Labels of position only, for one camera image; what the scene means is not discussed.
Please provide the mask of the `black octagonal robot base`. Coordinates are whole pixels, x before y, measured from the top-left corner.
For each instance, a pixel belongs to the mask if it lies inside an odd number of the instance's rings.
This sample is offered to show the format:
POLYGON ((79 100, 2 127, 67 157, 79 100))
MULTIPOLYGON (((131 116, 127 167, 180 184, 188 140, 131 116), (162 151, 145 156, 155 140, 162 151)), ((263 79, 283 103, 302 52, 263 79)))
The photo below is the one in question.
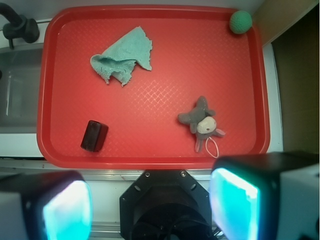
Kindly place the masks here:
POLYGON ((186 170, 146 170, 119 198, 125 240, 213 240, 209 192, 186 170))

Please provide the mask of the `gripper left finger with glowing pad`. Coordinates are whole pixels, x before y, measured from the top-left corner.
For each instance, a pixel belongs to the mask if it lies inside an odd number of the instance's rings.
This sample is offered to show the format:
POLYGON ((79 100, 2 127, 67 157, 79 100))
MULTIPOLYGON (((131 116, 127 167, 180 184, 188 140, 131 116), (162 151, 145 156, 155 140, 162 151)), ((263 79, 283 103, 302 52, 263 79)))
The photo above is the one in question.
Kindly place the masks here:
POLYGON ((92 221, 91 189, 77 171, 0 178, 2 240, 87 240, 92 221))

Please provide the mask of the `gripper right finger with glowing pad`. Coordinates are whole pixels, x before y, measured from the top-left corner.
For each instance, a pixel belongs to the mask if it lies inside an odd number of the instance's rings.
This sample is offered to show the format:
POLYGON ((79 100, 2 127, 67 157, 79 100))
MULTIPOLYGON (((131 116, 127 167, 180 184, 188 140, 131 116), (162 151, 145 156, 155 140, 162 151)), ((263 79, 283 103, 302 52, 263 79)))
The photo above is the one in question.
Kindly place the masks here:
POLYGON ((219 157, 212 219, 228 240, 317 240, 320 156, 303 151, 219 157))

